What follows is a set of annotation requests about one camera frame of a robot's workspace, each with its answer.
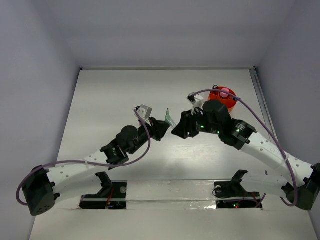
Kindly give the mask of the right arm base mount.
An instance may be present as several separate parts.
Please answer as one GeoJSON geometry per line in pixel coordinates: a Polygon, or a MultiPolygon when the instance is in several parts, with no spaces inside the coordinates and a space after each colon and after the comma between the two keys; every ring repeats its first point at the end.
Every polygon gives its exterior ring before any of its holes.
{"type": "Polygon", "coordinates": [[[241,186],[247,174],[247,170],[238,170],[231,179],[214,182],[212,195],[217,209],[263,209],[263,196],[259,192],[246,191],[241,186]]]}

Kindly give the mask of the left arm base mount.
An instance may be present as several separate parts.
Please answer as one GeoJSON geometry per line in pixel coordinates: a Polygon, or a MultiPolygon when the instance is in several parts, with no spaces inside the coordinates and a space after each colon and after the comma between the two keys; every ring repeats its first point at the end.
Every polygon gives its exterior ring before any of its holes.
{"type": "Polygon", "coordinates": [[[101,189],[96,194],[82,195],[79,207],[83,210],[126,210],[127,181],[112,182],[106,172],[95,174],[101,189]]]}

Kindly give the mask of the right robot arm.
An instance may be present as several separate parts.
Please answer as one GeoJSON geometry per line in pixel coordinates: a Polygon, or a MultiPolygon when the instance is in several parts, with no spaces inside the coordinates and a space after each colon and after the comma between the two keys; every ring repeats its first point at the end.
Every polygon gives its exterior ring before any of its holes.
{"type": "Polygon", "coordinates": [[[231,118],[227,106],[218,100],[182,112],[180,122],[171,133],[182,139],[194,138],[199,133],[217,135],[224,144],[278,173],[278,176],[255,176],[247,170],[238,170],[231,180],[215,183],[215,196],[219,199],[244,198],[250,192],[260,192],[286,198],[295,207],[310,211],[320,193],[319,164],[311,165],[289,153],[281,153],[253,126],[231,118]]]}

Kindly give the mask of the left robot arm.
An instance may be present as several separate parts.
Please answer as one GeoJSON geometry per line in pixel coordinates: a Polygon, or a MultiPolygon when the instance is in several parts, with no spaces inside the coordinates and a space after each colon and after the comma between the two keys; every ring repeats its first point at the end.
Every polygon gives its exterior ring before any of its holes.
{"type": "Polygon", "coordinates": [[[161,141],[170,124],[154,117],[140,127],[127,125],[109,144],[82,160],[62,160],[35,167],[21,182],[25,206],[39,216],[65,200],[91,195],[108,198],[114,188],[107,171],[132,165],[144,158],[151,141],[161,141]]]}

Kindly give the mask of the green transparent pen cap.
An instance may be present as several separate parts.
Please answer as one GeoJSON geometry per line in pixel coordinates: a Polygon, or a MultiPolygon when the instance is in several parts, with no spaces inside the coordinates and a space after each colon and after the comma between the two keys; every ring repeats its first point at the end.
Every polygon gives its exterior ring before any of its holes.
{"type": "Polygon", "coordinates": [[[170,120],[169,123],[172,129],[174,129],[177,126],[177,124],[173,120],[170,120]]]}

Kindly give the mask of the green highlighter pen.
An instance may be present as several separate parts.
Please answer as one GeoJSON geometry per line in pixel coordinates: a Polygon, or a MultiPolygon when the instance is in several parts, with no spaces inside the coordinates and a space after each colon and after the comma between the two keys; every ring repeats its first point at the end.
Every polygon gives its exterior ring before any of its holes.
{"type": "Polygon", "coordinates": [[[166,114],[165,114],[165,118],[164,118],[165,122],[168,123],[170,125],[170,120],[173,120],[171,115],[170,115],[170,110],[169,108],[167,108],[166,110],[166,114]]]}

